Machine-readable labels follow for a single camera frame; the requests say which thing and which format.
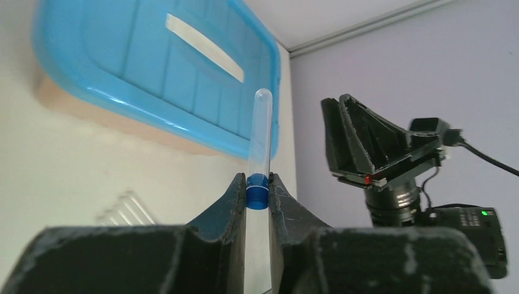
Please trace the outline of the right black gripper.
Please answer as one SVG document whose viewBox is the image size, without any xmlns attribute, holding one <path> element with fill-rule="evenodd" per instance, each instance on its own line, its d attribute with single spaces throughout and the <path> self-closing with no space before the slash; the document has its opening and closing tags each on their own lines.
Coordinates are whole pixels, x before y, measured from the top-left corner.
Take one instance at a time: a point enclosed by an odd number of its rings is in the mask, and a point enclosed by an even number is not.
<svg viewBox="0 0 519 294">
<path fill-rule="evenodd" d="M 405 130 L 349 94 L 321 101 L 329 170 L 341 183 L 364 190 L 376 227 L 449 227 L 475 245 L 492 279 L 508 273 L 505 239 L 491 207 L 451 203 L 434 206 L 416 178 L 438 173 L 444 147 L 469 145 L 439 118 L 417 118 Z"/>
</svg>

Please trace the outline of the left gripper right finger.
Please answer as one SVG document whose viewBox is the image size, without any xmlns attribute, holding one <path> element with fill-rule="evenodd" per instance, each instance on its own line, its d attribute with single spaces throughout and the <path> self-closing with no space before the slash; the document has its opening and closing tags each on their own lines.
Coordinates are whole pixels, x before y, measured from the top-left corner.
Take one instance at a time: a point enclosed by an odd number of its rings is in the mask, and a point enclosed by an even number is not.
<svg viewBox="0 0 519 294">
<path fill-rule="evenodd" d="M 445 227 L 333 228 L 269 177 L 273 293 L 494 293 L 476 248 Z"/>
</svg>

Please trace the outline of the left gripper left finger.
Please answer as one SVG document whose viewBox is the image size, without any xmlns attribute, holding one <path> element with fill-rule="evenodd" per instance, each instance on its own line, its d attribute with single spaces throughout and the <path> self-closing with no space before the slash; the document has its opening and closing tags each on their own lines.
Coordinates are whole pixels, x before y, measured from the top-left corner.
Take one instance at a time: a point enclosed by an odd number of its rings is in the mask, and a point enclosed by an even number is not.
<svg viewBox="0 0 519 294">
<path fill-rule="evenodd" d="M 185 225 L 49 227 L 2 293 L 243 293 L 245 176 Z"/>
</svg>

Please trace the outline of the blue-capped clear test tube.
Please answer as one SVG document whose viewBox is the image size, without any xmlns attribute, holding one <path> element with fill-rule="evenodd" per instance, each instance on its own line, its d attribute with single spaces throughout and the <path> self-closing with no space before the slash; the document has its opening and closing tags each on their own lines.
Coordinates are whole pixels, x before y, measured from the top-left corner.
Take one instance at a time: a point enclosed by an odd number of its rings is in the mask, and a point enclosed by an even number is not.
<svg viewBox="0 0 519 294">
<path fill-rule="evenodd" d="M 254 210 L 266 209 L 269 204 L 272 101 L 268 89 L 255 93 L 246 179 L 246 205 Z"/>
</svg>

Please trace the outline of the blue plastic box lid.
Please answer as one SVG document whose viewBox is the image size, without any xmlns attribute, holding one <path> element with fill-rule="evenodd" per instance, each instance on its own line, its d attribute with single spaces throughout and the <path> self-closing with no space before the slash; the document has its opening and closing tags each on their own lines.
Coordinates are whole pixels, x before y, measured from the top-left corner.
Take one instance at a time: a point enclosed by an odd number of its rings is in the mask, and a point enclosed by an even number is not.
<svg viewBox="0 0 519 294">
<path fill-rule="evenodd" d="M 69 94 L 240 159 L 266 88 L 277 152 L 280 53 L 244 1 L 37 1 L 32 44 Z"/>
</svg>

